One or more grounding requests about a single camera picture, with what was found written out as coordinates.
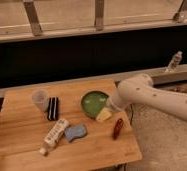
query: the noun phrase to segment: black wall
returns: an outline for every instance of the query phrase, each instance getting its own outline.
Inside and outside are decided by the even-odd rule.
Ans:
[[[0,44],[0,88],[166,66],[187,26]]]

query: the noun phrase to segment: white tube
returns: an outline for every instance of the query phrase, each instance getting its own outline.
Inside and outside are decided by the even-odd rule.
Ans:
[[[43,147],[39,150],[42,155],[47,155],[49,151],[56,147],[68,125],[69,122],[66,119],[59,119],[57,121],[51,131],[44,138]]]

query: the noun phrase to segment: blue sponge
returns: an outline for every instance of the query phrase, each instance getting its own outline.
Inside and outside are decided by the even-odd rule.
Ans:
[[[83,124],[71,126],[65,130],[65,136],[68,142],[71,142],[77,138],[82,138],[86,135],[87,135],[87,130]]]

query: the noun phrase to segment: red object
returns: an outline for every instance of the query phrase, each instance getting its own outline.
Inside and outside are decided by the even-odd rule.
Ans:
[[[120,118],[118,119],[118,121],[116,122],[115,128],[114,128],[114,132],[113,132],[113,139],[116,140],[119,136],[119,133],[122,129],[124,121]]]

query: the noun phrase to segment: floor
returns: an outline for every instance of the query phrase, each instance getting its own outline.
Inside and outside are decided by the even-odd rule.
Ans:
[[[187,123],[143,105],[133,105],[133,110],[132,127],[143,159],[128,163],[126,170],[187,171]]]

